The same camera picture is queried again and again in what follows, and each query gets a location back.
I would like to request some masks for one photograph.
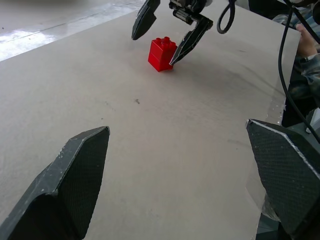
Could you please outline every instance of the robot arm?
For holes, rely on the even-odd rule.
[[[200,41],[205,32],[213,26],[214,22],[200,14],[207,4],[212,1],[207,0],[170,0],[169,8],[173,10],[173,15],[191,25],[196,22],[194,30],[189,31],[179,44],[170,62],[174,65],[185,55],[191,52]],[[137,40],[142,37],[157,19],[154,15],[160,5],[160,0],[146,0],[138,12],[133,29],[132,39]]]
[[[160,1],[161,0],[145,1],[142,8],[138,12],[132,29],[133,40],[138,40],[140,37],[142,37],[156,21],[157,18],[154,13],[160,5]],[[220,34],[225,34],[230,29],[235,17],[236,0],[228,1],[229,5],[222,12],[217,23],[217,30]],[[306,7],[308,5],[311,5],[313,18],[317,24],[320,24],[320,0],[285,0],[285,2],[289,1],[295,7]],[[176,64],[188,53],[190,53],[195,48],[205,32],[212,28],[214,24],[213,21],[200,14],[202,10],[211,3],[212,0],[169,0],[169,8],[173,10],[173,15],[176,18],[184,21],[189,25],[191,25],[193,22],[196,22],[194,30],[189,31],[177,47],[170,62],[171,65]],[[230,19],[226,28],[221,29],[220,25],[222,19],[228,10],[230,10]]]

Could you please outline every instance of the black cable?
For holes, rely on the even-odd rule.
[[[320,44],[320,38],[318,35],[312,30],[310,25],[307,23],[307,21],[304,19],[304,17],[301,15],[298,9],[294,7],[294,5],[288,1],[288,0],[283,0],[286,5],[294,12],[294,14],[297,16],[297,18],[300,20],[300,22],[304,25],[305,29],[311,34],[311,36],[317,41],[318,44]]]
[[[218,33],[225,34],[231,28],[232,23],[234,22],[234,19],[235,19],[235,15],[236,15],[236,1],[237,0],[229,0],[229,4],[226,6],[226,8],[221,13],[221,15],[218,19],[217,25],[216,25],[216,29],[217,29]],[[229,9],[230,9],[229,21],[228,21],[227,25],[225,26],[225,28],[221,29],[221,22],[224,19],[224,16]]]
[[[282,71],[282,55],[283,55],[285,41],[286,41],[286,37],[287,37],[287,33],[288,33],[288,29],[289,29],[289,26],[290,26],[290,21],[291,21],[293,12],[294,12],[294,7],[291,7],[290,11],[289,11],[288,19],[287,19],[286,24],[285,24],[285,28],[284,28],[284,32],[283,32],[283,36],[282,36],[282,40],[281,40],[281,44],[280,44],[280,49],[279,49],[278,70],[279,70],[280,80],[281,80],[281,84],[282,84],[282,87],[283,87],[283,90],[284,90],[286,98],[289,100],[291,106],[296,111],[296,113],[301,118],[301,120],[306,125],[306,127],[309,128],[309,130],[312,133],[312,135],[314,136],[314,138],[320,144],[320,137],[318,136],[318,134],[316,133],[314,128],[307,122],[307,120],[305,119],[305,117],[303,116],[303,114],[300,112],[300,110],[298,109],[297,105],[295,104],[294,100],[292,99],[291,95],[289,94],[287,86],[286,86],[284,74],[283,74],[283,71]]]

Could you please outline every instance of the textured black surface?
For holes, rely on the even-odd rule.
[[[159,5],[160,0],[145,0],[132,28],[132,40],[138,40],[151,28],[157,19],[154,13]]]
[[[285,231],[297,237],[319,212],[320,156],[301,135],[281,126],[250,120],[247,131],[270,203]]]
[[[71,138],[0,226],[0,240],[83,239],[96,205],[109,141],[99,127]]]
[[[84,238],[94,212],[104,172],[108,139],[103,132],[83,144],[68,170],[58,196],[64,202],[77,234]]]

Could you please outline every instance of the sleeve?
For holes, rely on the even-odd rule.
[[[301,13],[301,15],[303,16],[304,19],[309,19],[309,18],[312,18],[312,10],[310,8],[302,8],[299,10],[299,12]],[[287,20],[288,20],[288,15],[285,15],[285,14],[281,14],[281,15],[278,15],[276,16],[273,21],[279,23],[279,24],[282,24],[282,25],[286,25],[287,23]],[[291,18],[291,21],[290,21],[290,27],[292,28],[295,28],[295,26],[297,24],[300,24],[300,20],[298,19],[298,17],[293,14],[292,15],[292,18]]]
[[[300,59],[299,65],[301,75],[307,79],[311,94],[320,108],[320,53],[310,60]]]

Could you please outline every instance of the person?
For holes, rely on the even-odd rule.
[[[249,0],[249,8],[268,19],[285,25],[288,20],[289,8],[277,0]],[[312,30],[320,36],[320,25],[312,15],[312,9],[302,8],[299,12],[310,25]],[[301,33],[294,61],[288,91],[295,104],[306,116],[311,110],[320,108],[320,45],[316,43],[311,34],[301,24],[298,17],[293,14],[290,27]],[[282,125],[289,127],[302,122],[289,101],[286,101]]]

